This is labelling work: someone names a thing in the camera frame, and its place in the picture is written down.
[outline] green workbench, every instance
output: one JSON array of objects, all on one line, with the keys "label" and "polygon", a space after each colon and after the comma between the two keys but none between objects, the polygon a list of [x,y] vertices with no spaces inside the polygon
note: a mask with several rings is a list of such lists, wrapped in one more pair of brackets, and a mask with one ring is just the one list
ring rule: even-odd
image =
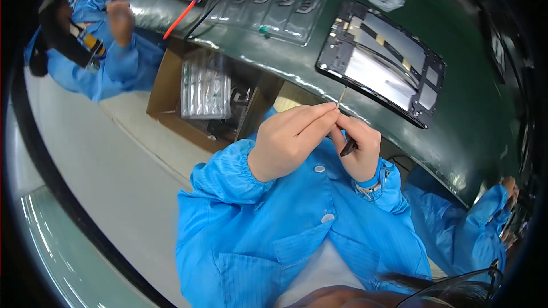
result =
[{"label": "green workbench", "polygon": [[[142,28],[165,32],[188,3],[129,0]],[[337,101],[344,86],[315,70],[316,59],[342,0],[327,0],[306,47],[226,25],[199,27],[194,42],[260,67],[325,100]],[[434,124],[420,129],[351,89],[341,108],[370,124],[471,206],[481,188],[518,173],[517,129],[510,93],[484,50],[478,7],[470,0],[406,0],[387,16],[447,64]],[[172,33],[182,36],[202,12],[196,8]]]}]

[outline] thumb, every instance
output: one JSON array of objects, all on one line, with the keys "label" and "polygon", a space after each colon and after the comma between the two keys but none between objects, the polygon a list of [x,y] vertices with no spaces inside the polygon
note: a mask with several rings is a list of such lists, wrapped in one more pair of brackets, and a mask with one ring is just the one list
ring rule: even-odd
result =
[{"label": "thumb", "polygon": [[333,142],[333,145],[335,145],[335,150],[337,150],[337,153],[340,154],[346,145],[346,138],[344,138],[343,133],[337,126],[331,130],[331,141]]}]

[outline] pocket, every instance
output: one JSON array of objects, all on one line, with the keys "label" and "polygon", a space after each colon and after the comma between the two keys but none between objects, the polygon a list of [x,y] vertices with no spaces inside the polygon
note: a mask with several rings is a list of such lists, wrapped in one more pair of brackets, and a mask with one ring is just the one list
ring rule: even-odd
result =
[{"label": "pocket", "polygon": [[282,294],[282,267],[278,262],[220,253],[216,263],[221,273],[225,307],[272,307]]}]

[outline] orange tube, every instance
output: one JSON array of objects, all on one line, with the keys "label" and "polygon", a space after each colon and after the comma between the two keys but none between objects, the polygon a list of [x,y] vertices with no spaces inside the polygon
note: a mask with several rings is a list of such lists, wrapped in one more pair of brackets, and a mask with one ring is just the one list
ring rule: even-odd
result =
[{"label": "orange tube", "polygon": [[190,2],[190,4],[188,4],[188,7],[186,8],[186,10],[184,10],[181,15],[177,18],[177,20],[175,21],[175,23],[173,23],[168,31],[166,31],[166,34],[164,35],[164,39],[168,38],[169,34],[171,33],[171,31],[173,31],[173,29],[175,29],[175,27],[177,26],[177,24],[179,24],[181,22],[181,20],[186,16],[186,14],[188,13],[188,11],[190,11],[190,9],[194,6],[194,4],[196,4],[196,0],[192,0]]}]

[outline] white button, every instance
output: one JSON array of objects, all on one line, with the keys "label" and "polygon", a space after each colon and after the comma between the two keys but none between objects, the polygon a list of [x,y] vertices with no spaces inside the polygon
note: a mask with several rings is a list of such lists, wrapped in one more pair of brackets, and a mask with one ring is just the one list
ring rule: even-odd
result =
[{"label": "white button", "polygon": [[333,220],[333,219],[335,219],[335,216],[331,213],[328,213],[325,216],[323,216],[322,223],[328,222],[328,221]]}]

